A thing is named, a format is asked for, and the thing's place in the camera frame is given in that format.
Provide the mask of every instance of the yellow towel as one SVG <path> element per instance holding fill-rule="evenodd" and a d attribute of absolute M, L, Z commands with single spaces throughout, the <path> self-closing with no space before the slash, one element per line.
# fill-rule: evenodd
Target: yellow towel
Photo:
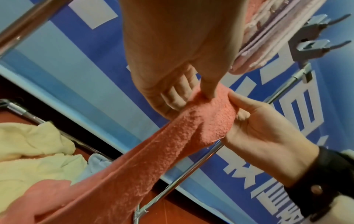
<path fill-rule="evenodd" d="M 87 166 L 82 155 L 55 154 L 40 159 L 0 162 L 0 213 L 38 181 L 77 179 Z"/>
<path fill-rule="evenodd" d="M 74 151 L 74 143 L 63 137 L 50 122 L 38 126 L 0 123 L 0 162 L 19 159 L 21 156 L 72 155 Z"/>

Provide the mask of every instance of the light blue towel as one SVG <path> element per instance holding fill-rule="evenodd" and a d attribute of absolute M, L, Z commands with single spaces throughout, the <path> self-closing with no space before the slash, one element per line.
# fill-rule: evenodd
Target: light blue towel
<path fill-rule="evenodd" d="M 78 183 L 95 173 L 100 172 L 101 170 L 105 169 L 108 167 L 112 162 L 110 162 L 106 157 L 100 155 L 100 154 L 92 154 L 88 158 L 88 164 L 86 169 L 81 173 L 81 175 L 74 180 L 71 185 Z"/>

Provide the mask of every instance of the black sleeve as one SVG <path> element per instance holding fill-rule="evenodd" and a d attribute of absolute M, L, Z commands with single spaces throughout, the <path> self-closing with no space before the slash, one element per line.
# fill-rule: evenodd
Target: black sleeve
<path fill-rule="evenodd" d="M 330 210 L 340 194 L 354 198 L 354 160 L 349 156 L 320 147 L 319 156 L 307 173 L 292 187 L 285 187 L 302 215 L 312 222 Z"/>

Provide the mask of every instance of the banner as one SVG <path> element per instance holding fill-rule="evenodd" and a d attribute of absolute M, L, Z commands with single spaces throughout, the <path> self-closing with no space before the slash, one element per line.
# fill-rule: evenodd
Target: banner
<path fill-rule="evenodd" d="M 0 31 L 39 0 L 0 2 Z M 328 0 L 317 14 L 336 19 L 354 2 Z M 354 38 L 349 18 L 320 38 Z M 272 106 L 312 142 L 342 151 L 354 145 L 353 45 L 311 61 L 313 79 L 297 82 Z M 263 101 L 299 70 L 286 44 L 266 66 L 221 82 Z M 0 59 L 0 74 L 125 153 L 167 120 L 135 88 L 124 57 L 122 16 L 115 0 L 74 0 Z M 162 179 L 175 180 L 208 149 L 186 158 Z M 229 223 L 294 224 L 303 219 L 283 186 L 226 147 L 178 190 Z"/>

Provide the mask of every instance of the drying rack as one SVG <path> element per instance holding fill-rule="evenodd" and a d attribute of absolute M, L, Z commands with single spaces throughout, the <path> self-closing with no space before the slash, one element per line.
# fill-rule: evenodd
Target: drying rack
<path fill-rule="evenodd" d="M 3 32 L 0 33 L 0 58 L 16 47 L 21 41 L 30 36 L 41 25 L 47 22 L 55 13 L 57 13 L 63 6 L 69 4 L 72 0 L 44 0 L 34 5 L 30 10 L 23 14 L 19 19 L 8 26 Z M 342 47 L 349 43 L 348 41 L 337 45 L 329 46 L 327 42 L 315 41 L 319 36 L 322 29 L 318 27 L 324 24 L 333 25 L 349 15 L 345 15 L 343 18 L 334 20 L 330 23 L 330 19 L 327 15 L 319 15 L 312 17 L 304 27 L 297 32 L 294 37 L 289 41 L 289 47 L 294 61 L 299 61 L 300 70 L 293 74 L 280 88 L 278 88 L 265 102 L 268 104 L 277 100 L 284 92 L 289 90 L 298 81 L 305 83 L 312 80 L 311 64 L 308 63 L 309 59 L 319 58 L 331 49 Z M 303 42 L 299 45 L 300 40 L 306 39 L 307 42 Z M 45 121 L 39 117 L 31 114 L 27 109 L 22 107 L 16 102 L 8 99 L 0 99 L 0 109 L 10 110 L 20 116 L 23 116 L 37 124 L 42 124 Z M 68 135 L 67 133 L 60 131 L 63 136 L 72 140 L 76 145 L 87 149 L 93 153 L 99 153 L 109 160 L 111 158 L 102 154 L 100 151 L 90 147 L 89 145 L 81 142 L 80 140 Z M 139 219 L 143 217 L 148 210 L 166 195 L 168 195 L 173 189 L 175 189 L 181 182 L 188 178 L 194 171 L 196 171 L 201 165 L 203 165 L 210 157 L 212 157 L 219 149 L 223 147 L 221 141 L 218 141 L 208 153 L 200 158 L 196 163 L 190 166 L 180 177 L 171 182 L 159 195 L 152 199 L 149 203 L 140 208 L 138 206 L 134 212 L 133 221 L 134 224 L 139 223 Z"/>

